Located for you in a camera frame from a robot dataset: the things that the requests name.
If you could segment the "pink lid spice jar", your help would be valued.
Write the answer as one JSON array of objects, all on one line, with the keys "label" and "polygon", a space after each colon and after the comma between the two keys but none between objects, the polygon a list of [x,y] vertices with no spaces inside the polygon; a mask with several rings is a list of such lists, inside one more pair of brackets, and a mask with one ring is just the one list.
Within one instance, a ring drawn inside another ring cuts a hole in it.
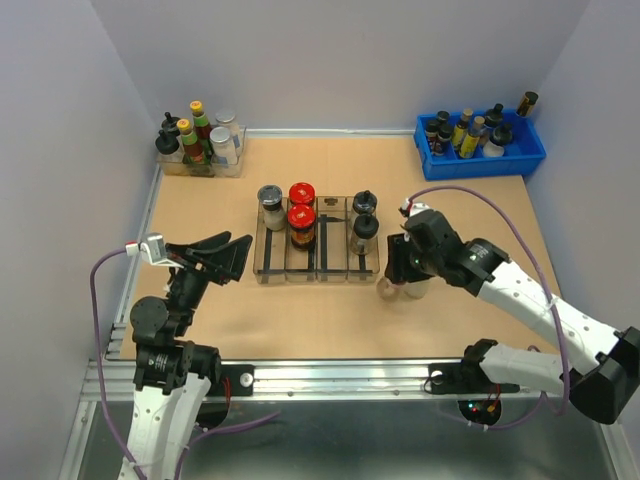
[{"label": "pink lid spice jar", "polygon": [[382,300],[394,302],[400,297],[402,286],[392,283],[386,277],[382,277],[376,284],[376,292]]}]

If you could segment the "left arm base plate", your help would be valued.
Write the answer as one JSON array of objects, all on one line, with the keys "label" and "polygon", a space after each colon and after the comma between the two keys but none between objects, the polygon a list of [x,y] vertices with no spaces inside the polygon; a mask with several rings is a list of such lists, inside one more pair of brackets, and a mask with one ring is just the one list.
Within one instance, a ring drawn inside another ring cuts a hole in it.
[{"label": "left arm base plate", "polygon": [[248,363],[223,363],[218,383],[213,384],[207,396],[222,398],[225,395],[225,385],[231,387],[232,397],[251,397],[255,381],[255,366]]}]

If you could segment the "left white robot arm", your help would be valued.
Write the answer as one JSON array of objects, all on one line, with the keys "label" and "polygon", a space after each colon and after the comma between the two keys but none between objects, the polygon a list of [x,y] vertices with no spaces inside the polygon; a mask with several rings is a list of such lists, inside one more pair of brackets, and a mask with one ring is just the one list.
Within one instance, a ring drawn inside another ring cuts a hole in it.
[{"label": "left white robot arm", "polygon": [[134,408],[130,455],[122,461],[120,478],[166,479],[175,473],[202,401],[221,386],[223,373],[218,349],[185,335],[207,287],[241,279],[252,241],[250,235],[233,239],[223,231],[175,244],[151,233],[126,245],[128,256],[168,268],[169,279],[164,296],[145,296],[130,309]]}]

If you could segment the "black knob lid bottle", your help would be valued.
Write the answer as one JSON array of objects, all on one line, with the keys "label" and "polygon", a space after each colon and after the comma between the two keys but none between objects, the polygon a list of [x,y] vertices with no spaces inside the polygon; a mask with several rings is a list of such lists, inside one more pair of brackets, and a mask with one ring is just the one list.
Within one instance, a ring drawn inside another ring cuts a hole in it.
[{"label": "black knob lid bottle", "polygon": [[349,240],[349,248],[356,255],[367,255],[373,249],[379,230],[379,221],[372,214],[356,217]]}]

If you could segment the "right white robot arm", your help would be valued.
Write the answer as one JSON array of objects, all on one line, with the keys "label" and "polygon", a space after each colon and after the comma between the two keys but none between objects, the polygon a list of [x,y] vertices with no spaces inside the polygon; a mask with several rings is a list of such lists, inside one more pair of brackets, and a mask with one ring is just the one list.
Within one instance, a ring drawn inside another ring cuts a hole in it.
[{"label": "right white robot arm", "polygon": [[481,339],[457,363],[436,365],[435,395],[480,394],[493,386],[531,387],[566,396],[587,418],[614,423],[639,387],[639,331],[601,323],[545,291],[510,256],[486,239],[463,241],[445,216],[423,203],[400,209],[405,222],[387,238],[384,272],[393,286],[438,277],[492,304],[548,342],[557,355]]}]

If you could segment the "white powder jar black lid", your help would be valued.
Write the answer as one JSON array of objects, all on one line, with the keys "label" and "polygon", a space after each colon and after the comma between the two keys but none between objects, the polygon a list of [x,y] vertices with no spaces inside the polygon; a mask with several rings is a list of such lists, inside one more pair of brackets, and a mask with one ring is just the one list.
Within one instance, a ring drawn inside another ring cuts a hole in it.
[{"label": "white powder jar black lid", "polygon": [[263,211],[264,224],[271,231],[281,231],[286,227],[286,212],[283,207],[283,193],[277,185],[264,185],[257,194]]}]

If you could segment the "red lid sauce jar back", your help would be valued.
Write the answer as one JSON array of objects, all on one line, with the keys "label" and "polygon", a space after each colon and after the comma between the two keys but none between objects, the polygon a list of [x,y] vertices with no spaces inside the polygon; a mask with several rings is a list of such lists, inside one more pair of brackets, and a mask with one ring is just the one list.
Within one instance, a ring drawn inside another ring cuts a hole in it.
[{"label": "red lid sauce jar back", "polygon": [[314,209],[316,191],[310,183],[296,182],[289,188],[288,198],[291,207],[296,205],[305,205]]}]

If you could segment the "red lid sauce jar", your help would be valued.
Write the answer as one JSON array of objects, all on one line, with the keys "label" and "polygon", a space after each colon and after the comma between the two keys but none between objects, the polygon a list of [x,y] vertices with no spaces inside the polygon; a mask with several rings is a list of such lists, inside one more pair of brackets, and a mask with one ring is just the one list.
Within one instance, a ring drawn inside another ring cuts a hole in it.
[{"label": "red lid sauce jar", "polygon": [[315,210],[304,204],[293,205],[287,214],[292,245],[299,250],[310,250],[316,240]]},{"label": "red lid sauce jar", "polygon": [[288,198],[291,207],[296,205],[305,205],[314,209],[316,191],[310,183],[296,182],[289,188]]}]

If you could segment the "black cap spice jar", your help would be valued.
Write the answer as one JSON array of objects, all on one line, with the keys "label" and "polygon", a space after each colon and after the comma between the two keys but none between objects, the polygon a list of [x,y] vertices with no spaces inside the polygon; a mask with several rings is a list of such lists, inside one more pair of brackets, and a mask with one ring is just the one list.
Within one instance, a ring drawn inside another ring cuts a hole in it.
[{"label": "black cap spice jar", "polygon": [[354,217],[363,214],[373,215],[377,209],[377,196],[370,190],[357,192],[352,200],[351,211]]}]

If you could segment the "red lid sauce jar front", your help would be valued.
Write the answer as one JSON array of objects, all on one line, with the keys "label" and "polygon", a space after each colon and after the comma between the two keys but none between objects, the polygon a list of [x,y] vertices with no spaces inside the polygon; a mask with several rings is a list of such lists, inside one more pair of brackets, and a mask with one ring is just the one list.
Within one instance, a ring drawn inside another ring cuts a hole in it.
[{"label": "red lid sauce jar front", "polygon": [[293,205],[287,214],[292,245],[299,250],[310,250],[316,240],[315,210],[304,204]]}]

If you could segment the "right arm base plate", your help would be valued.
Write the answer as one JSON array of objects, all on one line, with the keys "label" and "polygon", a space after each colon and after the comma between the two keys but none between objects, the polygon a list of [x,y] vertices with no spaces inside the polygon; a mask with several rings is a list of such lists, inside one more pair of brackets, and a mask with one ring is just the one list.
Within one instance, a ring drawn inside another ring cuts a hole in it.
[{"label": "right arm base plate", "polygon": [[477,364],[462,361],[430,363],[423,383],[423,391],[433,395],[488,394],[496,393],[497,387],[501,393],[520,391],[516,384],[491,381]]}]

